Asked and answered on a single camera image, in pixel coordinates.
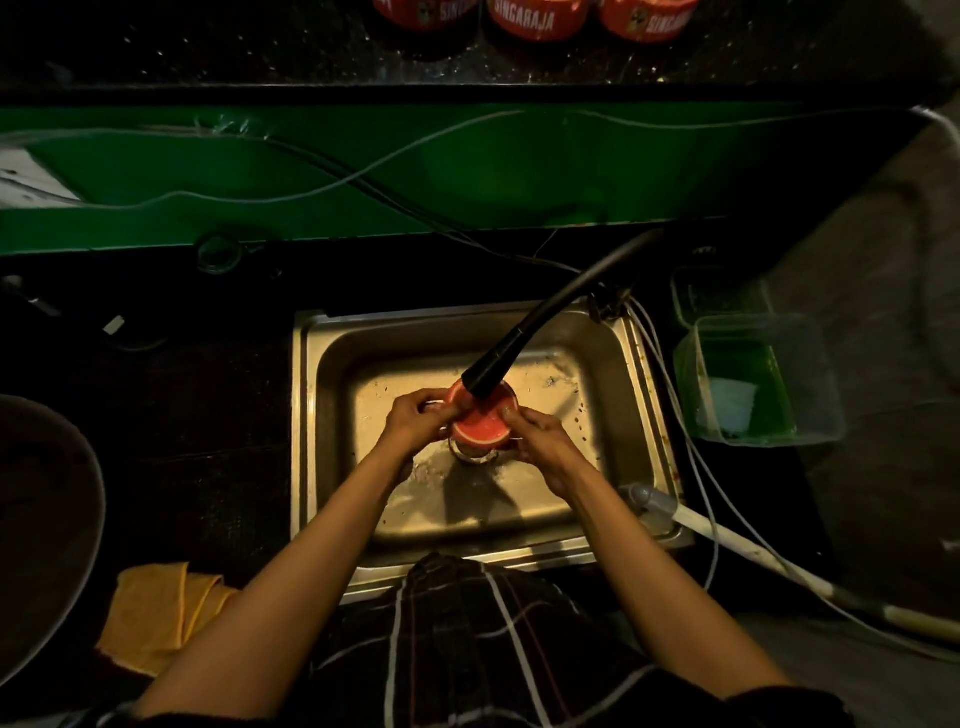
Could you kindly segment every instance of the person's left hand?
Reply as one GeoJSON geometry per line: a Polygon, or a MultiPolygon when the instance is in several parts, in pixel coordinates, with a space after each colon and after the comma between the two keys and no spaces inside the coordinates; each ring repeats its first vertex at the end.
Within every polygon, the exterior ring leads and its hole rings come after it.
{"type": "Polygon", "coordinates": [[[387,415],[387,425],[375,449],[402,464],[398,481],[409,477],[406,472],[414,455],[430,443],[445,439],[446,426],[467,414],[468,410],[460,403],[443,404],[446,391],[419,389],[394,400],[394,408],[387,415]]]}

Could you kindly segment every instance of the forearm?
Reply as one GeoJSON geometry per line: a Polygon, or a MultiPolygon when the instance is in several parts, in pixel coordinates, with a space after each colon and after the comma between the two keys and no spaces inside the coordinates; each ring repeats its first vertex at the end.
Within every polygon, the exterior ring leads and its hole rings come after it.
{"type": "Polygon", "coordinates": [[[138,717],[276,714],[347,587],[400,462],[374,452],[137,702],[138,717]]]}
{"type": "Polygon", "coordinates": [[[569,499],[597,561],[644,646],[662,667],[726,698],[789,685],[780,669],[662,548],[594,468],[569,499]]]}

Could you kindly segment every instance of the red container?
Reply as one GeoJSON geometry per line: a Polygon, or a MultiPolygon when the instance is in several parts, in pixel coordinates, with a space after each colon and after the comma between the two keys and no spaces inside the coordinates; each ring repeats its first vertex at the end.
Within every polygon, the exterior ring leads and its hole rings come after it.
{"type": "Polygon", "coordinates": [[[373,0],[388,20],[408,31],[439,31],[476,12],[480,0],[373,0]]]}
{"type": "Polygon", "coordinates": [[[584,27],[590,0],[487,0],[493,21],[524,40],[566,40],[584,27]]]}
{"type": "Polygon", "coordinates": [[[519,409],[516,402],[516,392],[505,381],[496,385],[493,394],[481,402],[473,399],[470,392],[464,388],[464,382],[457,379],[447,390],[445,401],[450,404],[455,400],[468,399],[473,404],[463,420],[450,426],[450,436],[462,445],[470,448],[489,451],[502,448],[510,440],[511,430],[500,419],[500,410],[510,407],[519,409]]]}
{"type": "Polygon", "coordinates": [[[673,40],[684,31],[700,0],[600,0],[607,30],[638,43],[673,40]]]}

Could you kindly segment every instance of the plaid shirt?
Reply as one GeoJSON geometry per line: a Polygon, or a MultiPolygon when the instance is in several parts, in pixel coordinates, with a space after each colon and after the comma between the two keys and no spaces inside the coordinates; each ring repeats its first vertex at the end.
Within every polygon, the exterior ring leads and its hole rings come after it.
{"type": "MultiPolygon", "coordinates": [[[[594,625],[549,582],[439,554],[325,634],[277,722],[303,728],[852,725],[840,700],[823,692],[768,688],[721,701],[594,625]]],[[[144,722],[155,721],[176,728],[240,722],[196,716],[144,722]]]]}

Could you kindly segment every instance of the yellow cloth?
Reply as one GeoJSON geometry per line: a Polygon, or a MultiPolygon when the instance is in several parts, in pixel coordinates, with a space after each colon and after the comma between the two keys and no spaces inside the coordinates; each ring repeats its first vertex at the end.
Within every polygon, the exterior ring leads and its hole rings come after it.
{"type": "Polygon", "coordinates": [[[223,611],[237,590],[187,564],[149,564],[120,573],[97,649],[116,665],[156,677],[223,611]]]}

